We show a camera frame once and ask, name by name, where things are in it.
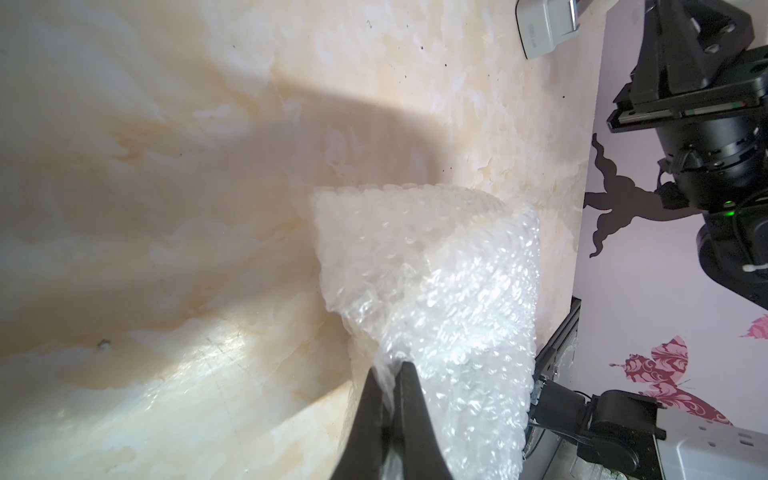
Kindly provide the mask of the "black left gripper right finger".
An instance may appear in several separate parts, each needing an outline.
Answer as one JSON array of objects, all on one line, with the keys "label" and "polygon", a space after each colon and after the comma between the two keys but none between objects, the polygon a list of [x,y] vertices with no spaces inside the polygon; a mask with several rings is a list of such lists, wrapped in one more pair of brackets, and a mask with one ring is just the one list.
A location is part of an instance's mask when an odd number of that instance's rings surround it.
[{"label": "black left gripper right finger", "polygon": [[439,448],[412,362],[403,362],[395,379],[392,435],[405,480],[453,478]]}]

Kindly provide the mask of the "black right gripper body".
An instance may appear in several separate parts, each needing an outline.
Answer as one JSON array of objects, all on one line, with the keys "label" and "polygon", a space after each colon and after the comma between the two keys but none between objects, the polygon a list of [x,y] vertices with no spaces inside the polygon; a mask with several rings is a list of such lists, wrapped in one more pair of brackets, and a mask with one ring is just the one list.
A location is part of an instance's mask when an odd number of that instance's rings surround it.
[{"label": "black right gripper body", "polygon": [[767,194],[767,50],[727,1],[648,1],[639,57],[611,132],[653,130],[688,203],[726,210]]}]

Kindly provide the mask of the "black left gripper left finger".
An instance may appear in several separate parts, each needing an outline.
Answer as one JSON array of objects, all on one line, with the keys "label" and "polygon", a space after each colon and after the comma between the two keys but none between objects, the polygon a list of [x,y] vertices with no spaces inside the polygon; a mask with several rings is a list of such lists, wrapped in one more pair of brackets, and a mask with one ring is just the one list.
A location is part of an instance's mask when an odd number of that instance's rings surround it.
[{"label": "black left gripper left finger", "polygon": [[352,427],[332,480],[379,480],[383,461],[384,403],[375,371],[370,369]]}]

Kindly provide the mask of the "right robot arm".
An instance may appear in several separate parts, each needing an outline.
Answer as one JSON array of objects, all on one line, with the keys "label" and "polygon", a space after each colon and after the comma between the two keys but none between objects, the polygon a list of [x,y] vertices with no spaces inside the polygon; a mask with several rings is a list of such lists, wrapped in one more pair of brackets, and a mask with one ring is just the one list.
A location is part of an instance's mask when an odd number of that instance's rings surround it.
[{"label": "right robot arm", "polygon": [[[603,188],[593,246],[636,217],[701,214],[697,258],[717,284],[767,303],[767,50],[754,47],[750,14],[727,1],[647,1],[639,57],[608,117],[613,133],[654,130],[663,149],[656,187],[640,189],[594,144]],[[555,435],[598,472],[628,479],[763,479],[767,438],[732,426],[680,390],[688,365],[675,338],[623,366],[649,391],[586,395],[546,373],[562,344],[538,356],[527,453]]]}]

